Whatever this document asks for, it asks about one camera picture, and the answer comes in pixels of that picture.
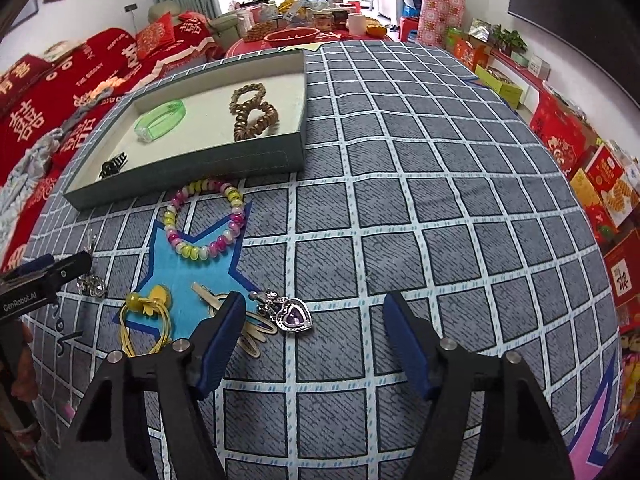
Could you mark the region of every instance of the black screen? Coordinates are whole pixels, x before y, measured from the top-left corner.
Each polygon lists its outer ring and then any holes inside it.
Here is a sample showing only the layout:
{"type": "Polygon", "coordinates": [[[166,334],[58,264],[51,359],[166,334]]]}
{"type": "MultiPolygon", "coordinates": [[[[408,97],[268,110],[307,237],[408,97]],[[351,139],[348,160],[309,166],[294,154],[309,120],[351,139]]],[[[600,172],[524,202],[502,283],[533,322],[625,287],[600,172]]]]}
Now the black screen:
{"type": "Polygon", "coordinates": [[[606,72],[640,107],[639,0],[510,0],[509,13],[544,28],[606,72]]]}

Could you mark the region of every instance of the green bracelet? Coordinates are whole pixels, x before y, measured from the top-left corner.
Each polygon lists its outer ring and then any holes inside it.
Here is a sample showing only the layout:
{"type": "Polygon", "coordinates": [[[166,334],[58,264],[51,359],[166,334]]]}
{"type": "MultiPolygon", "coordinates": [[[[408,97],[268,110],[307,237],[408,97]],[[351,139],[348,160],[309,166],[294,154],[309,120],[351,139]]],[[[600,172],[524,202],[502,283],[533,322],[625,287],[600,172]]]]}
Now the green bracelet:
{"type": "Polygon", "coordinates": [[[133,129],[143,142],[152,142],[173,130],[187,114],[182,101],[169,101],[148,111],[133,129]]]}

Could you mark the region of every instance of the wall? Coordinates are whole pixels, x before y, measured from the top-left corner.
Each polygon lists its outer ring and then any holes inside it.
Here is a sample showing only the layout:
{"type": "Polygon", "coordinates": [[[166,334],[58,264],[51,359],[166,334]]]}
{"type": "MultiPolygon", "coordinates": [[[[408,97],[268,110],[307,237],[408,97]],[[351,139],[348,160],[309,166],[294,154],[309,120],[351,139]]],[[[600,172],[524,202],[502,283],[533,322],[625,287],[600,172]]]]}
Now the wall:
{"type": "Polygon", "coordinates": [[[124,6],[138,4],[134,11],[138,30],[147,24],[153,0],[63,0],[43,4],[38,13],[12,30],[0,42],[0,73],[24,54],[39,54],[61,40],[85,40],[109,27],[135,33],[131,13],[124,6]]]}
{"type": "Polygon", "coordinates": [[[640,158],[640,108],[601,69],[577,50],[540,28],[507,13],[509,0],[466,0],[471,17],[516,28],[536,54],[551,65],[549,84],[582,108],[596,131],[640,158]]]}

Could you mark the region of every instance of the checkered tablecloth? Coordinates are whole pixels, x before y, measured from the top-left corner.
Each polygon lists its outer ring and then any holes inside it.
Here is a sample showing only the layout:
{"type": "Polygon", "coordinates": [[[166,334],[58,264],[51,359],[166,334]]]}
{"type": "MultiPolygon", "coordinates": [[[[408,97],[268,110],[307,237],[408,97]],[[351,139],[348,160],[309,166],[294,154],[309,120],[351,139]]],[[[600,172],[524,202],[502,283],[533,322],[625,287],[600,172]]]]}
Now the checkered tablecloth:
{"type": "MultiPolygon", "coordinates": [[[[306,167],[238,183],[252,201],[238,270],[305,300],[315,329],[270,337],[259,360],[237,350],[222,386],[201,403],[230,480],[401,477],[428,406],[406,383],[383,328],[381,304],[396,289],[467,349],[520,352],[568,443],[620,354],[602,258],[555,162],[447,52],[354,41],[305,55],[306,167]]],[[[146,275],[152,221],[171,197],[74,210],[60,187],[102,130],[60,179],[26,250],[28,258],[72,254],[91,228],[99,235],[95,267],[108,282],[101,302],[73,284],[61,293],[65,332],[83,330],[62,358],[52,307],[30,320],[48,462],[68,427],[62,406],[78,405],[106,353],[119,348],[112,319],[146,275]]],[[[196,196],[179,227],[197,234],[225,214],[224,199],[196,196]]],[[[132,338],[140,348],[149,343],[148,335],[132,338]]],[[[597,444],[603,452],[618,410],[618,370],[597,444]]],[[[482,398],[472,400],[460,478],[478,442],[482,398]]],[[[156,396],[147,409],[158,468],[172,478],[156,396]]]]}

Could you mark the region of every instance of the red plastic bowl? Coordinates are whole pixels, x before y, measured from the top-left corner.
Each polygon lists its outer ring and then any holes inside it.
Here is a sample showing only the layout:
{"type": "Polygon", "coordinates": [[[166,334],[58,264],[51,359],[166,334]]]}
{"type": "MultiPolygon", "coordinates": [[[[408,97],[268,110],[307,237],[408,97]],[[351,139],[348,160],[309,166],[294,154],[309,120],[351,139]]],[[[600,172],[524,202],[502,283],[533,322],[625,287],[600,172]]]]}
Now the red plastic bowl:
{"type": "Polygon", "coordinates": [[[298,27],[285,28],[267,34],[264,41],[269,43],[273,48],[280,46],[302,45],[305,43],[313,43],[316,36],[320,33],[317,28],[298,27]]]}

